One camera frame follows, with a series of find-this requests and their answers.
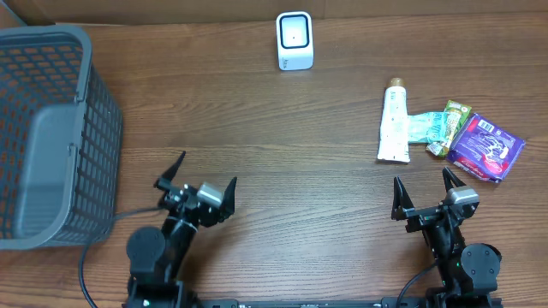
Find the candy wrapper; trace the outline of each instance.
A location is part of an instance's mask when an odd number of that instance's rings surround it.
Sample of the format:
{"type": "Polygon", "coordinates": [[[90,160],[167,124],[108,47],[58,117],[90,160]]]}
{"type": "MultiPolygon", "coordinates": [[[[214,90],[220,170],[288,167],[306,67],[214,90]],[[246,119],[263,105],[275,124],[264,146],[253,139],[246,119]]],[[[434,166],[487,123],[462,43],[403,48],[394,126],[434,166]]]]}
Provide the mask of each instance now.
{"type": "Polygon", "coordinates": [[[444,112],[447,114],[447,125],[445,127],[445,141],[432,142],[426,149],[435,156],[446,157],[449,153],[451,142],[456,133],[461,129],[462,124],[467,120],[472,107],[465,104],[459,104],[455,101],[448,101],[444,112]]]}
{"type": "Polygon", "coordinates": [[[408,117],[408,142],[431,143],[444,142],[447,123],[447,113],[426,112],[408,117]]]}
{"type": "Polygon", "coordinates": [[[447,159],[480,180],[498,183],[524,146],[525,140],[474,114],[456,135],[447,159]]]}

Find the toothpaste tube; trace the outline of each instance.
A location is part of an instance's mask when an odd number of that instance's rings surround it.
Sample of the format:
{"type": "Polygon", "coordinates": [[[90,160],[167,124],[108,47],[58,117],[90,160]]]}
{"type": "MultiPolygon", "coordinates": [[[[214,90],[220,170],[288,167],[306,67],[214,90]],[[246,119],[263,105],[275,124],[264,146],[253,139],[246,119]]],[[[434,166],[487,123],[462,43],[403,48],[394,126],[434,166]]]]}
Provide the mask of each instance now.
{"type": "Polygon", "coordinates": [[[392,78],[384,93],[377,159],[409,163],[406,96],[403,80],[392,78]]]}

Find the wood grain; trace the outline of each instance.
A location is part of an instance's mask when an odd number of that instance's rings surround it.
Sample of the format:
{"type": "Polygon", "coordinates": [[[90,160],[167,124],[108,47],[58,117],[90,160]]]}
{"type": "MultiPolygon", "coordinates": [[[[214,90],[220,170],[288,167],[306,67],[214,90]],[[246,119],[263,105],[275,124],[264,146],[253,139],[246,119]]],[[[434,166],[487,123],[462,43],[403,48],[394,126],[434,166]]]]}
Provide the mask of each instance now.
{"type": "MultiPolygon", "coordinates": [[[[548,14],[439,15],[314,23],[311,70],[277,69],[272,22],[89,27],[94,63],[124,114],[119,211],[155,205],[156,177],[187,150],[176,182],[239,176],[236,213],[202,229],[183,273],[204,299],[378,299],[397,295],[432,257],[390,220],[400,175],[418,207],[444,196],[449,165],[411,147],[378,163],[385,83],[407,81],[410,114],[448,99],[527,140],[500,185],[453,169],[480,194],[462,232],[503,253],[495,295],[507,307],[548,296],[548,14]]],[[[164,213],[116,225],[86,261],[100,307],[126,298],[125,245],[164,213]]],[[[0,306],[85,307],[80,248],[0,253],[0,306]]],[[[439,284],[431,273],[409,291],[439,284]]]]}

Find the black cable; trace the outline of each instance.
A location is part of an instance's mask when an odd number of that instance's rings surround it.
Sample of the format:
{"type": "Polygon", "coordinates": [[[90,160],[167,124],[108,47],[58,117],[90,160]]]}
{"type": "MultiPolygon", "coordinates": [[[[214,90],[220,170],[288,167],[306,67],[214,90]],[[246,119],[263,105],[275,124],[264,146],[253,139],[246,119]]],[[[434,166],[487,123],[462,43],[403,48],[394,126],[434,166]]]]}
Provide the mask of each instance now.
{"type": "Polygon", "coordinates": [[[410,281],[403,287],[402,291],[400,292],[400,295],[397,296],[396,301],[396,308],[400,308],[400,305],[402,304],[403,295],[408,291],[409,287],[416,283],[423,275],[428,273],[430,270],[435,268],[438,265],[438,261],[434,262],[432,265],[428,266],[427,268],[423,269],[419,274],[415,275],[413,278],[411,278],[410,281]]]}
{"type": "MultiPolygon", "coordinates": [[[[135,215],[135,214],[146,213],[146,212],[150,212],[150,211],[156,211],[156,210],[162,210],[162,208],[155,207],[155,208],[131,210],[131,211],[119,213],[119,214],[116,214],[111,219],[110,223],[114,224],[114,222],[119,221],[121,219],[124,219],[126,217],[129,217],[129,216],[132,216],[132,215],[135,215]]],[[[93,239],[95,239],[95,236],[99,233],[100,232],[97,232],[97,233],[94,233],[90,236],[89,241],[84,246],[84,249],[82,249],[82,254],[80,256],[80,262],[78,263],[78,280],[80,281],[80,288],[82,290],[82,293],[84,294],[84,297],[87,300],[87,303],[92,308],[98,308],[98,307],[97,307],[97,305],[95,305],[95,302],[93,301],[92,297],[89,295],[89,292],[87,291],[87,288],[86,288],[86,283],[84,282],[84,261],[86,260],[86,254],[87,254],[87,251],[89,250],[89,247],[91,247],[92,244],[93,244],[93,239]]]]}

